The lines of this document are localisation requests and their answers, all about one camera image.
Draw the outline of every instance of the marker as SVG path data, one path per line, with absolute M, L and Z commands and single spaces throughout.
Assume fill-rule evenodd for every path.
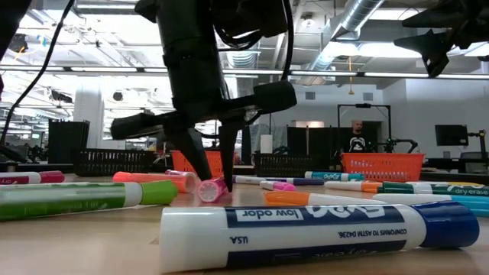
M 377 194 L 374 199 L 386 203 L 415 205 L 428 202 L 454 201 L 469 208 L 477 217 L 489 217 L 489 198 L 482 196 L 450 196 L 450 195 L 412 195 L 412 194 Z
M 267 179 L 265 178 L 260 178 L 257 176 L 233 176 L 232 177 L 232 182 L 233 183 L 243 183 L 243 184 L 256 184 L 260 185 L 262 181 L 265 181 Z
M 265 203 L 268 206 L 386 204 L 380 200 L 373 199 L 357 199 L 345 196 L 281 191 L 265 193 Z
M 365 176 L 360 173 L 333 173 L 333 172 L 311 172 L 307 171 L 304 175 L 307 179 L 321 179 L 321 180 L 365 180 Z
M 162 273 L 291 264 L 377 252 L 459 248 L 479 224 L 458 202 L 163 209 Z
M 338 189 L 338 190 L 348 190 L 348 191 L 359 191 L 366 193 L 376 193 L 377 187 L 382 186 L 382 183 L 374 181 L 327 181 L 324 186 L 328 189 Z
M 489 187 L 487 186 L 456 186 L 426 183 L 384 183 L 377 188 L 377 191 L 379 193 L 400 194 L 489 196 Z
M 223 179 L 204 180 L 197 187 L 197 196 L 203 202 L 217 202 L 227 192 L 228 187 Z
M 170 204 L 168 181 L 154 183 L 42 183 L 0 186 L 0 221 L 135 205 Z
M 281 181 L 290 183 L 295 186 L 324 186 L 324 180 L 321 179 L 301 179 L 301 178 L 272 178 L 271 181 Z
M 176 175 L 176 176 L 187 176 L 187 177 L 190 177 L 193 182 L 194 182 L 194 185 L 200 183 L 200 179 L 199 177 L 195 174 L 195 173 L 192 173 L 192 172 L 182 172 L 182 171 L 176 171 L 176 170 L 166 170 L 165 171 L 165 174 L 167 175 Z
M 428 184 L 467 185 L 467 186 L 483 186 L 484 185 L 484 184 L 479 184 L 479 183 L 430 182 L 430 181 L 406 182 L 406 183 L 409 183 L 409 184 L 413 184 L 413 183 L 428 183 Z
M 290 183 L 273 182 L 273 181 L 262 181 L 260 187 L 265 190 L 271 191 L 296 191 L 296 187 Z
M 61 171 L 0 173 L 0 185 L 62 183 L 63 181 L 64 175 Z
M 156 173 L 126 173 L 117 172 L 113 181 L 132 182 L 132 183 L 150 183 L 158 180 L 171 180 L 180 193 L 191 193 L 196 187 L 196 182 L 191 176 L 177 176 Z

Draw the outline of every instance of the plastic basket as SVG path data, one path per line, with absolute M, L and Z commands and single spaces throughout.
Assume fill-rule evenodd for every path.
M 207 161 L 209 162 L 209 168 L 211 170 L 212 177 L 221 177 L 222 173 L 222 162 L 221 162 L 221 152 L 220 151 L 206 151 Z M 173 167 L 177 171 L 183 172 L 196 172 L 192 164 L 183 156 L 183 154 L 178 151 L 172 151 L 171 157 L 173 158 Z
M 327 169 L 329 162 L 324 157 L 294 156 L 279 154 L 255 154 L 254 167 L 257 176 L 304 177 L 306 171 Z
M 342 155 L 346 173 L 362 173 L 366 180 L 417 181 L 424 154 L 345 153 Z
M 113 176 L 120 171 L 148 173 L 153 160 L 152 151 L 80 149 L 73 152 L 77 176 Z

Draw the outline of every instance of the black t-shirt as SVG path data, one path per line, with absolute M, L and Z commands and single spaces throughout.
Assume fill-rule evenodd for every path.
M 364 153 L 366 152 L 367 141 L 361 134 L 351 133 L 346 139 L 343 145 L 343 151 L 345 153 Z

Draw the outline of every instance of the green marker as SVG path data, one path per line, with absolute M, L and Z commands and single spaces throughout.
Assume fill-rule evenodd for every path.
M 169 180 L 152 183 L 43 183 L 0 186 L 0 221 L 135 205 L 170 204 Z
M 453 184 L 429 183 L 389 183 L 385 182 L 377 188 L 378 193 L 400 194 L 433 194 L 458 196 L 489 196 L 488 186 L 466 186 Z

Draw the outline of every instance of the column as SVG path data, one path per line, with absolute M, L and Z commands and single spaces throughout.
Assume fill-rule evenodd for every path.
M 75 94 L 74 121 L 90 121 L 87 148 L 102 146 L 104 128 L 104 98 L 102 79 L 99 77 L 78 77 Z

